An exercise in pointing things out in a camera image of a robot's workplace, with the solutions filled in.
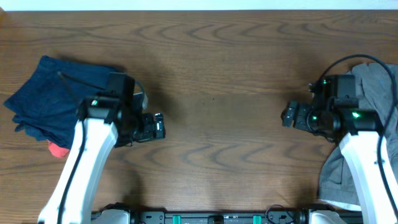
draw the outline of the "wooden table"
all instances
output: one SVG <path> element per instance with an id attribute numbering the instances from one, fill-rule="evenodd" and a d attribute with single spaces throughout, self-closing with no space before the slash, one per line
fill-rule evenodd
<path id="1" fill-rule="evenodd" d="M 149 111 L 164 113 L 165 140 L 111 152 L 94 209 L 312 202 L 333 145 L 283 128 L 280 113 L 289 100 L 309 100 L 308 82 L 343 56 L 398 62 L 396 11 L 10 12 L 1 24 L 2 101 L 49 55 L 127 71 Z M 0 113 L 0 222 L 35 223 L 65 159 L 15 133 L 13 112 Z"/>

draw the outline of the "white wall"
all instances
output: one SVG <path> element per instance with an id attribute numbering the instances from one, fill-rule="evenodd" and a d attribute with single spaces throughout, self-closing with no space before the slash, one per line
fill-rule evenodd
<path id="1" fill-rule="evenodd" d="M 398 0 L 0 0 L 0 6 L 5 11 L 398 9 Z"/>

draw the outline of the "wooden tabletop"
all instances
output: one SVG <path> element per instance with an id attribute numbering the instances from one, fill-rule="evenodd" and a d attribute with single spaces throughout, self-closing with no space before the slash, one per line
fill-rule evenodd
<path id="1" fill-rule="evenodd" d="M 1 16 L 0 100 L 42 55 L 125 70 L 162 112 L 166 139 L 113 149 L 94 209 L 265 210 L 317 197 L 333 150 L 281 125 L 289 100 L 335 60 L 398 62 L 396 11 L 9 12 Z M 365 60 L 342 63 L 342 73 Z M 0 223 L 35 223 L 66 158 L 15 133 L 0 107 Z"/>

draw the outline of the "green tape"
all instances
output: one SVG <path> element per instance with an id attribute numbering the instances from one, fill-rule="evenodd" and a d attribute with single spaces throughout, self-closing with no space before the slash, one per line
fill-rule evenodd
<path id="1" fill-rule="evenodd" d="M 181 224 L 181 216 L 173 215 L 173 224 Z"/>
<path id="2" fill-rule="evenodd" d="M 261 216 L 253 215 L 253 224 L 261 224 Z"/>

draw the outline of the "green light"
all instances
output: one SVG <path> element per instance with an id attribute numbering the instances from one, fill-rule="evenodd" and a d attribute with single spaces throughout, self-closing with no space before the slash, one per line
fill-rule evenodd
<path id="1" fill-rule="evenodd" d="M 357 112 L 353 112 L 353 117 L 354 118 L 358 118 L 358 117 L 360 117 L 361 115 L 359 115 Z"/>

